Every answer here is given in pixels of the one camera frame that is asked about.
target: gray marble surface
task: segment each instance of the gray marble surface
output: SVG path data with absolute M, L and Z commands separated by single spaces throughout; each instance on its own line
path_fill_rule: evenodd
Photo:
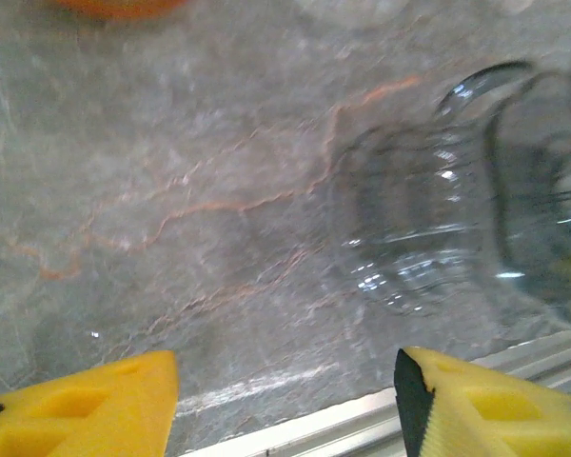
M 425 318 L 368 304 L 326 184 L 355 131 L 470 71 L 568 67 L 571 0 L 384 2 L 190 0 L 124 26 L 0 0 L 0 392 L 173 349 L 177 456 L 387 387 L 401 345 L 475 358 L 555 329 L 478 291 Z

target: marble countertop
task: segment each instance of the marble countertop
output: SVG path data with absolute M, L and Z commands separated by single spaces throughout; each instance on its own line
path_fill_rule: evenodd
M 177 456 L 388 387 L 399 346 L 472 359 L 555 330 L 481 298 L 369 305 L 326 184 L 353 130 L 471 71 L 568 68 L 571 0 L 328 4 L 117 25 L 0 0 L 0 392 L 173 349 Z

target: aluminum strip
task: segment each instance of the aluminum strip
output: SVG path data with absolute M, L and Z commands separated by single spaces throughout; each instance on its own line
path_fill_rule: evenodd
M 474 363 L 571 392 L 571 331 L 518 345 Z M 367 457 L 405 457 L 393 388 L 185 455 L 332 457 L 360 450 L 359 455 Z

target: orange object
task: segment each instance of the orange object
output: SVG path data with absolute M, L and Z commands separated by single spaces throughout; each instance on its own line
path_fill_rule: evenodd
M 98 19 L 132 20 L 155 16 L 186 0 L 52 0 Z
M 163 457 L 178 375 L 167 351 L 0 396 L 0 457 Z

